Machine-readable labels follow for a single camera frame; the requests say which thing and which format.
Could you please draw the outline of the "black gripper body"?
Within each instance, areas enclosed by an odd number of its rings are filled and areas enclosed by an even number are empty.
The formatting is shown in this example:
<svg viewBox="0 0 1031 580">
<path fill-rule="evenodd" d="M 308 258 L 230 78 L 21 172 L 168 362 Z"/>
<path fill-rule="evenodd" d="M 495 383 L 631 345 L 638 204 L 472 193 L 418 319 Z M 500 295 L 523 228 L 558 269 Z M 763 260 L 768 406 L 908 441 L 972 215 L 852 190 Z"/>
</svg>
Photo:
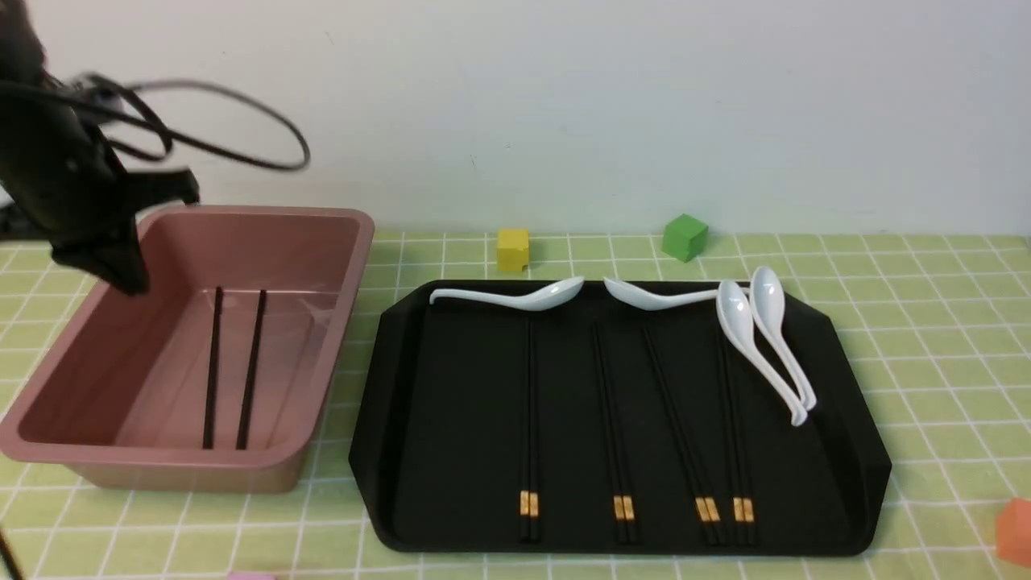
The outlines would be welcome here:
<svg viewBox="0 0 1031 580">
<path fill-rule="evenodd" d="M 47 89 L 2 90 L 2 186 L 52 245 L 78 245 L 134 221 L 125 169 L 95 107 Z"/>
</svg>

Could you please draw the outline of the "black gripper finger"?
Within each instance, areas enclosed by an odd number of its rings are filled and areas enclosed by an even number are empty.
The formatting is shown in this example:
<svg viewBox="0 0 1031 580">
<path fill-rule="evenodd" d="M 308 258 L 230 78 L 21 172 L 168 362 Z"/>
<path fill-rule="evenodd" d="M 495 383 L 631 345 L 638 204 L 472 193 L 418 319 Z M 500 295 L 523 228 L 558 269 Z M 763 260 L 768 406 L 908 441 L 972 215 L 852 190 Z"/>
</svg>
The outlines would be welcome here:
<svg viewBox="0 0 1031 580">
<path fill-rule="evenodd" d="M 170 172 L 126 172 L 121 176 L 121 215 L 136 216 L 165 203 L 200 203 L 200 186 L 191 169 Z"/>
<path fill-rule="evenodd" d="M 51 243 L 52 260 L 80 269 L 125 295 L 149 289 L 149 274 L 133 217 Z"/>
</svg>

